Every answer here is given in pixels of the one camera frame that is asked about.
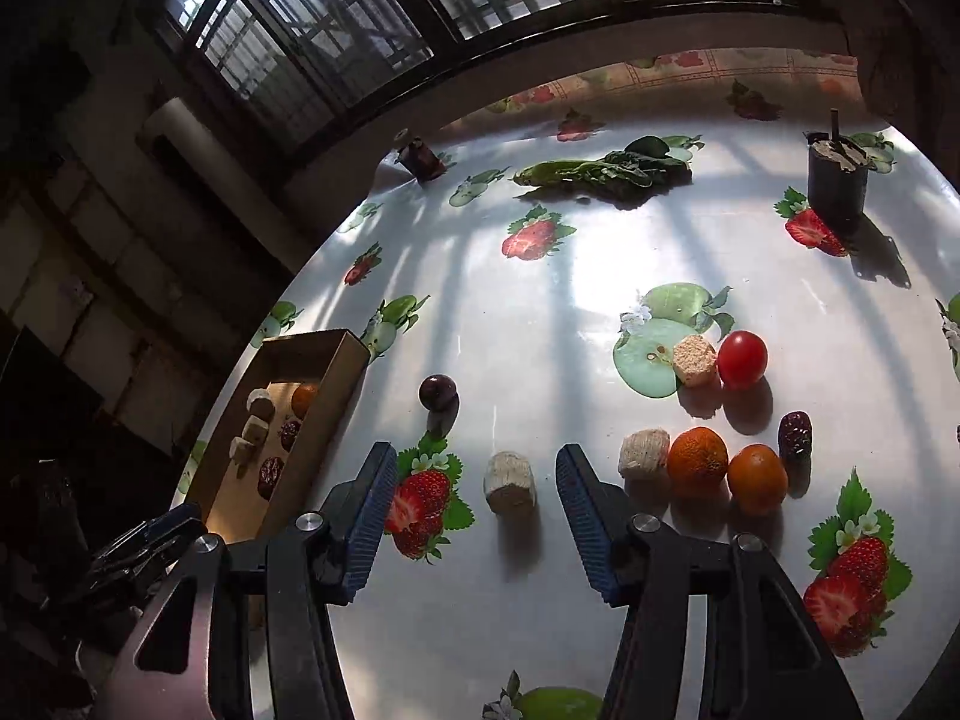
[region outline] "metal bolt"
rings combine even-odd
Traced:
[[[752,533],[741,533],[736,537],[736,545],[744,552],[760,552],[763,541]]]
[[[204,533],[203,536],[200,536],[196,541],[193,542],[193,548],[203,555],[204,552],[213,552],[217,548],[217,544],[220,543],[220,537],[216,533]]]
[[[659,519],[653,514],[635,514],[631,520],[635,531],[640,533],[656,533],[659,531]]]
[[[296,526],[301,531],[315,531],[323,525],[323,517],[318,512],[306,512],[296,518]]]

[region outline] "cherry tomato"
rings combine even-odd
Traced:
[[[767,346],[753,333],[737,330],[727,336],[717,353],[717,372],[724,386],[747,389],[767,370]]]

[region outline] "open box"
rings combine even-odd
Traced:
[[[304,499],[317,476],[326,447],[337,430],[370,353],[349,330],[322,330],[270,338],[253,357],[227,402],[186,494],[200,505],[211,533],[227,543],[272,536],[301,513]],[[267,501],[257,492],[259,466],[269,456],[277,428],[290,415],[290,392],[297,384],[317,386],[317,395],[304,415],[280,480]],[[252,389],[268,389],[277,414],[266,445],[246,472],[229,459],[230,442],[241,435],[250,416],[247,396]]]

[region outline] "dark cylindrical container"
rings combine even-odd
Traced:
[[[815,135],[808,138],[808,202],[830,229],[839,233],[853,233],[863,215],[869,169],[862,165],[854,170],[844,170],[839,163],[814,151],[814,143],[826,140],[829,140],[826,133],[819,138]],[[847,138],[840,140],[844,146],[866,157],[856,143]]]
[[[446,165],[430,151],[430,146],[409,129],[397,132],[394,146],[397,147],[397,162],[406,167],[419,182],[432,181],[446,172]]]

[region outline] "fruit-patterned tablecloth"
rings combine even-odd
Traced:
[[[874,168],[853,245],[805,200],[803,132],[826,128],[832,107]],[[864,715],[895,718],[960,616],[960,201],[867,114],[856,63],[762,49],[644,57],[424,135],[445,175],[419,186],[384,159],[370,196],[264,320],[184,475],[263,338],[363,336],[374,359],[311,503],[375,440],[400,451],[401,475],[446,481],[443,500],[424,493],[429,527],[386,536],[366,589],[330,611],[358,720],[542,720],[558,707],[593,717],[624,611],[587,584],[556,493],[557,450],[579,443],[616,483],[621,440],[641,428],[706,425],[733,456],[776,448],[792,410],[812,420],[812,461],[792,470],[772,517],[745,520],[725,499],[685,502],[664,485],[632,493],[683,533],[758,533],[801,594],[818,576],[846,576],[856,548],[869,598],[846,580],[829,586],[843,624],[832,646]],[[635,201],[512,180],[644,135],[669,143],[692,181]],[[739,395],[676,391],[658,348],[731,329],[764,338],[765,379]],[[416,398],[436,372],[460,393],[445,442],[424,437]],[[527,521],[501,521],[484,501],[501,450],[533,465],[539,507]],[[699,703],[705,607],[691,599],[680,718]]]

